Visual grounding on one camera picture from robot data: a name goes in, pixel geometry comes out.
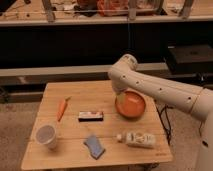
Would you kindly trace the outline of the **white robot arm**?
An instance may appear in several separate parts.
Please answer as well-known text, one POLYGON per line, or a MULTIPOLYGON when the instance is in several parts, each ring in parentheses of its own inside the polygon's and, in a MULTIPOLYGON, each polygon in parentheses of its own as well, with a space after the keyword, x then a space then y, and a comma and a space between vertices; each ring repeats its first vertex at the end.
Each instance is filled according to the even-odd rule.
POLYGON ((108 77, 114 92, 132 88, 203 122, 195 171, 213 171, 213 90, 142 74, 136 71, 137 65, 134 56, 125 54, 110 67, 108 77))

